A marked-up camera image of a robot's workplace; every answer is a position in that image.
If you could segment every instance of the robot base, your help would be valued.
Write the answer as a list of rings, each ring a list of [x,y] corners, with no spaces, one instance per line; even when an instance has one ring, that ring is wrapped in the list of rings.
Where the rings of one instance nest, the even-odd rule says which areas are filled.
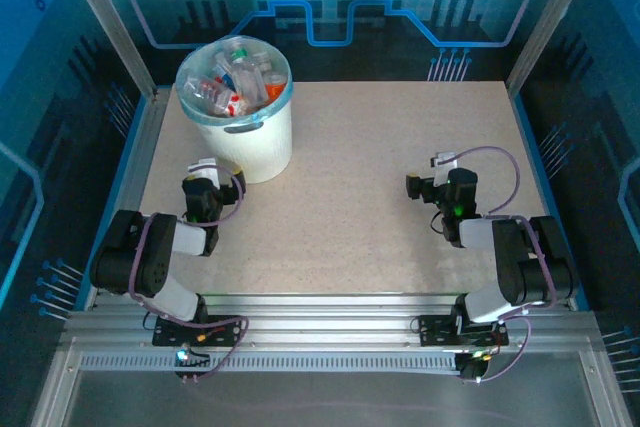
[[[509,345],[506,327],[497,322],[467,324],[459,328],[451,315],[421,315],[415,320],[422,347],[446,346],[477,351]]]
[[[206,323],[219,322],[233,317],[236,316],[210,315]],[[241,322],[238,321],[213,329],[194,329],[158,317],[151,343],[156,347],[180,347],[183,344],[189,344],[193,347],[233,347],[238,342],[240,324]],[[206,338],[198,341],[200,335],[205,335]]]

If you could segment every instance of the glass panel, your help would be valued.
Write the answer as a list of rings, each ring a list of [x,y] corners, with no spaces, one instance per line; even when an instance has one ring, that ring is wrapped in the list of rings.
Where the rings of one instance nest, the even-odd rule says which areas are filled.
[[[640,1],[573,0],[521,96],[601,329],[630,328],[608,342],[637,415]]]
[[[0,411],[23,426],[77,297],[56,261],[84,271],[139,94],[84,0],[0,12]]]
[[[167,84],[189,50],[236,33],[280,48],[301,81],[504,79],[546,0],[114,2]]]
[[[185,386],[174,374],[85,372],[64,425],[185,419],[234,427],[599,425],[577,355],[525,355],[481,387],[426,374],[222,373]]]

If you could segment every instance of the speckled work surface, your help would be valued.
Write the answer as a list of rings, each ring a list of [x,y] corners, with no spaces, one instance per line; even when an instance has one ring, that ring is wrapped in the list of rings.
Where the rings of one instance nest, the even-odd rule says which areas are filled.
[[[430,176],[437,151],[511,151],[522,187],[508,213],[544,213],[501,82],[297,83],[293,158],[248,187],[220,227],[213,255],[174,255],[171,271],[201,293],[457,293],[495,278],[493,256],[454,249],[429,229],[435,206],[407,198],[404,176]],[[181,215],[187,166],[210,156],[172,93],[141,210]],[[460,166],[479,175],[479,212],[509,196],[514,173],[497,153]]]

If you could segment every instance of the cable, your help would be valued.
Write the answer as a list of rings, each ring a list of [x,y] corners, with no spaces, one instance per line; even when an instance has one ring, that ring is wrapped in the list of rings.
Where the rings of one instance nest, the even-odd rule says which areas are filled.
[[[193,356],[193,357],[199,357],[201,359],[209,359],[211,360],[211,356],[208,354],[199,354],[198,352],[194,352],[193,350],[189,349],[189,355]]]
[[[439,210],[438,212],[436,212],[436,215],[434,215],[433,217],[431,217],[431,222],[429,222],[429,227],[431,227],[431,230],[433,230],[436,234],[443,235],[443,234],[444,234],[444,232],[443,232],[443,231],[438,230],[438,229],[436,229],[436,228],[433,226],[433,221],[434,221],[434,220],[436,220],[436,219],[438,218],[438,216],[440,216],[440,215],[442,215],[442,211],[441,211],[441,210]]]
[[[502,347],[502,336],[500,332],[491,332],[491,337],[496,339],[496,347],[498,347],[498,352],[496,352],[495,355],[500,355],[500,348]]]
[[[418,317],[414,317],[413,319],[411,319],[411,322],[409,322],[409,330],[410,330],[411,332],[413,332],[414,334],[419,334],[419,333],[420,333],[420,331],[419,331],[419,330],[415,330],[415,329],[413,328],[413,323],[414,323],[416,320],[418,320]]]
[[[522,319],[527,324],[527,336],[524,338],[524,341],[522,342],[522,345],[520,346],[520,350],[518,350],[518,353],[511,360],[511,362],[509,362],[506,366],[504,366],[502,369],[500,369],[495,374],[490,375],[489,377],[482,377],[480,379],[480,381],[478,382],[479,384],[482,384],[484,382],[489,382],[490,380],[495,380],[498,377],[502,377],[509,370],[511,370],[511,368],[514,365],[516,365],[516,363],[520,360],[520,357],[522,357],[522,355],[524,354],[524,350],[527,348],[527,344],[529,343],[529,338],[531,337],[531,322],[526,317],[523,317],[523,316],[520,316],[520,315],[514,315],[513,317],[509,317],[509,319],[505,319],[505,320],[512,320],[512,319]]]
[[[235,182],[237,183],[236,186],[239,188],[239,199],[242,198],[242,189],[240,186],[240,182],[238,181],[238,179],[235,179]],[[238,209],[237,209],[237,205],[236,205],[236,209],[229,214],[227,217],[225,217],[224,219],[220,219],[219,221],[217,221],[217,224],[219,224],[220,222],[223,222],[227,219],[229,219]],[[172,315],[168,315],[165,312],[161,312],[160,310],[156,309],[155,307],[152,307],[151,305],[147,304],[144,301],[144,298],[138,294],[136,294],[135,292],[135,281],[136,281],[136,275],[138,274],[138,268],[140,267],[140,259],[142,258],[142,252],[144,250],[144,246],[145,243],[147,241],[147,236],[149,235],[149,229],[151,228],[151,224],[153,223],[153,219],[155,218],[157,214],[152,214],[147,221],[145,222],[144,226],[142,227],[142,233],[140,234],[140,240],[138,241],[138,245],[136,246],[136,254],[133,258],[133,265],[131,266],[131,274],[129,275],[129,286],[128,286],[128,293],[131,296],[131,298],[133,300],[135,300],[136,302],[138,302],[141,306],[143,306],[144,308],[146,308],[149,312],[156,314],[160,317],[162,317],[163,319],[168,319],[171,322],[174,322],[178,325],[182,325],[184,327],[191,327],[191,328],[195,328],[195,329],[214,329],[216,327],[221,327],[223,325],[228,325],[228,324],[232,324],[232,323],[236,323],[236,322],[240,322],[240,332],[238,334],[238,340],[237,342],[234,344],[233,347],[231,347],[231,349],[229,350],[229,352],[227,352],[227,354],[222,358],[222,360],[218,363],[218,365],[216,365],[215,367],[213,367],[211,370],[209,370],[208,372],[205,372],[204,374],[201,374],[198,376],[198,378],[205,378],[205,377],[209,377],[211,375],[214,375],[216,372],[218,372],[228,361],[229,358],[233,355],[233,353],[237,350],[238,346],[242,343],[245,335],[247,334],[247,330],[249,329],[249,319],[244,316],[244,315],[239,315],[237,317],[232,317],[230,319],[225,319],[225,320],[220,320],[218,322],[210,322],[210,323],[206,323],[206,324],[197,324],[194,322],[185,322],[183,320],[180,320],[176,317],[173,317]]]
[[[144,330],[155,330],[155,327],[147,327],[147,319],[149,318],[149,316],[151,315],[151,312],[147,311],[146,314],[144,314],[144,317],[142,318],[142,328]]]
[[[225,328],[224,328],[224,327],[218,327],[217,329],[212,329],[212,330],[210,330],[210,331],[209,331],[209,332],[207,332],[207,333],[202,332],[201,334],[198,334],[198,335],[196,336],[196,340],[197,340],[199,343],[202,343],[202,342],[204,342],[205,340],[207,340],[209,337],[211,337],[213,334],[215,334],[215,333],[217,333],[217,332],[223,332],[224,330],[225,330]]]
[[[525,308],[535,308],[535,309],[550,309],[555,307],[558,303],[558,291],[556,290],[556,286],[553,283],[553,278],[551,277],[551,271],[549,270],[549,266],[547,265],[547,261],[545,259],[544,253],[542,252],[542,248],[540,247],[540,242],[538,241],[538,236],[533,231],[533,227],[529,221],[524,218],[522,215],[487,215],[486,219],[491,220],[500,220],[500,219],[513,219],[519,220],[527,233],[529,234],[529,239],[531,240],[531,245],[533,246],[533,251],[536,253],[536,257],[538,258],[538,263],[540,264],[540,270],[542,271],[542,276],[544,277],[544,281],[547,284],[547,288],[549,289],[549,295],[551,297],[551,301],[544,305],[531,305],[527,307],[519,307],[517,309],[512,310],[511,312],[507,312],[503,314],[502,319],[506,319],[507,317],[521,312]]]
[[[196,172],[197,170],[202,170],[202,169],[216,169],[224,174],[227,174],[231,178],[231,181],[236,186],[236,189],[238,190],[238,201],[236,202],[234,209],[229,213],[229,215],[227,215],[226,217],[223,217],[222,219],[218,219],[214,222],[185,222],[183,220],[178,220],[178,222],[182,222],[183,224],[191,225],[193,227],[215,227],[216,225],[220,225],[223,222],[226,222],[227,220],[229,220],[234,215],[236,215],[236,213],[238,212],[238,209],[240,209],[240,205],[244,200],[244,194],[242,193],[242,184],[240,183],[240,181],[238,180],[238,177],[236,177],[233,172],[231,172],[226,167],[222,167],[221,165],[207,164],[206,166],[203,165],[198,168],[195,168],[191,172],[193,173],[193,172]]]
[[[497,152],[503,153],[504,155],[506,155],[509,158],[509,160],[513,164],[513,168],[515,169],[515,172],[516,172],[516,184],[515,184],[515,186],[513,188],[513,192],[511,192],[511,195],[509,196],[509,198],[504,203],[500,204],[495,209],[491,209],[489,211],[489,214],[493,214],[495,212],[498,212],[499,210],[504,209],[507,205],[509,205],[511,203],[511,201],[514,199],[514,197],[516,196],[516,194],[518,193],[518,190],[520,189],[520,167],[518,166],[518,162],[516,161],[515,157],[513,155],[511,155],[511,153],[509,153],[508,151],[506,151],[502,147],[496,147],[495,145],[482,145],[480,147],[474,147],[473,149],[465,150],[464,152],[461,152],[458,155],[456,155],[454,157],[451,157],[450,159],[447,159],[447,160],[444,160],[444,161],[440,162],[439,165],[449,164],[449,163],[451,163],[451,162],[453,162],[455,160],[458,160],[458,159],[464,157],[465,155],[469,155],[469,154],[472,154],[473,152],[478,152],[480,150],[495,150]]]

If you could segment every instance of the black bracket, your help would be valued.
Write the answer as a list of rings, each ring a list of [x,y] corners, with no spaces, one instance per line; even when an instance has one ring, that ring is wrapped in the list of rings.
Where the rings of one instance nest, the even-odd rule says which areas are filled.
[[[451,315],[421,315],[412,324],[412,329],[420,336],[421,347],[487,348],[509,345],[506,326],[497,322],[464,325],[459,332],[456,320]]]
[[[237,316],[210,315],[206,323],[219,322],[234,317]],[[213,329],[194,329],[158,317],[151,343],[156,347],[180,347],[185,343],[194,348],[233,347],[238,342],[241,328],[241,321],[238,321]],[[198,341],[200,335],[206,336],[201,342]]]
[[[456,370],[459,377],[464,380],[482,378],[489,370],[489,361],[473,357],[471,354],[456,354]]]

